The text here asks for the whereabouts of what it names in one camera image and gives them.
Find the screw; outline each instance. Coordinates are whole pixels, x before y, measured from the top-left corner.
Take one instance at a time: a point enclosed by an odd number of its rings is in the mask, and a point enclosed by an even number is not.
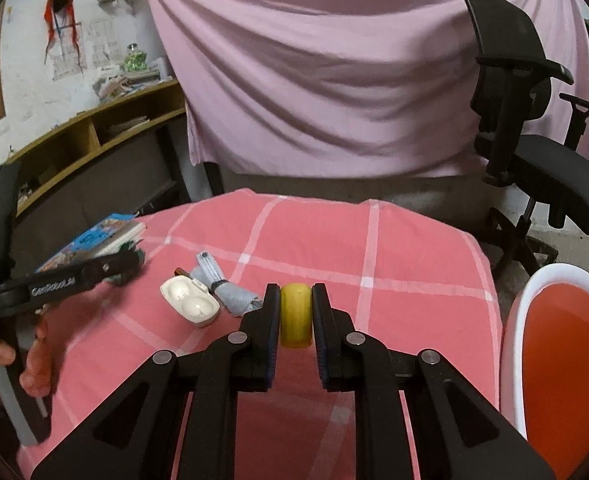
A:
[[[159,350],[152,356],[152,361],[156,365],[166,365],[172,361],[172,353],[168,350]]]
[[[421,353],[421,360],[429,365],[436,365],[441,361],[441,355],[436,350],[424,350]]]
[[[351,345],[363,345],[366,342],[366,336],[363,335],[361,332],[350,332],[346,336],[346,341]]]
[[[228,341],[233,345],[240,345],[248,340],[248,334],[245,332],[232,332],[228,334]]]

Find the pink sheet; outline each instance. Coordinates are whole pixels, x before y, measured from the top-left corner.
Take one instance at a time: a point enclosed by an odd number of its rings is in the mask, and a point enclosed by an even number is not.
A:
[[[482,168],[469,108],[477,47],[463,0],[149,1],[190,105],[194,164],[329,178]],[[576,0],[509,1],[577,80],[554,80],[545,117],[526,129],[563,141],[571,107],[556,96],[589,99]]]
[[[358,330],[404,352],[437,349],[498,406],[501,320],[488,262],[470,235],[390,203],[249,190],[143,220],[139,279],[102,284],[48,314],[60,378],[52,436],[19,453],[26,478],[153,352],[200,351],[238,329],[226,312],[195,328],[161,296],[161,283],[177,266],[190,269],[201,250],[256,292],[270,282],[325,282]],[[280,348],[273,389],[242,394],[238,413],[239,480],[354,478],[353,397],[321,388],[314,348]]]

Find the pink checkered tablecloth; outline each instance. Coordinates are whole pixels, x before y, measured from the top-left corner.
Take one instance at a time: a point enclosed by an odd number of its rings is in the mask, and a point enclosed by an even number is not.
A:
[[[501,320],[486,257],[463,232],[386,202],[359,205],[240,190],[143,218],[147,263],[124,288],[103,283],[48,314],[59,370],[52,435],[21,449],[36,464],[159,349],[201,351],[238,329],[227,312],[195,328],[161,297],[175,267],[207,250],[254,292],[325,282],[335,308],[389,348],[435,348],[498,405]],[[351,394],[321,388],[314,346],[280,348],[273,388],[239,396],[236,478],[354,478]]]

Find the human hand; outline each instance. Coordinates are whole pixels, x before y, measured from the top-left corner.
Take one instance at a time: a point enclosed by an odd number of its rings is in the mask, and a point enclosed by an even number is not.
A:
[[[45,397],[50,393],[52,379],[52,354],[46,341],[47,324],[41,319],[36,327],[36,340],[28,352],[26,370],[19,377],[19,383],[31,397]],[[17,357],[16,351],[7,343],[0,341],[0,365],[8,366]]]

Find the wooden shelf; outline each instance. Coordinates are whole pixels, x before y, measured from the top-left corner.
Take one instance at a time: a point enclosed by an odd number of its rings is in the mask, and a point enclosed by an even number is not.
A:
[[[34,140],[8,159],[21,161],[19,184],[29,184],[33,190],[17,216],[96,158],[185,113],[183,90],[173,79],[82,112]],[[112,124],[143,115],[149,121],[113,138],[108,135]]]
[[[76,160],[71,165],[67,166],[65,169],[61,170],[56,176],[52,177],[46,183],[42,184],[27,200],[25,200],[17,209],[17,216],[23,213],[25,210],[30,208],[34,202],[41,199],[45,196],[51,189],[55,188],[59,184],[61,184],[64,180],[71,177],[76,171],[81,170],[85,165],[90,163],[97,157],[104,155],[106,152],[109,152],[113,148],[116,148],[122,142],[126,142],[128,139],[132,139],[133,137],[142,134],[152,128],[160,126],[161,124],[174,119],[175,117],[179,117],[186,113],[185,109],[183,110],[174,110],[164,114],[162,116],[157,117],[156,119],[141,124],[135,128],[116,136],[114,139],[110,140],[110,142],[105,143],[103,146],[100,146],[97,150],[92,151],[88,155]]]

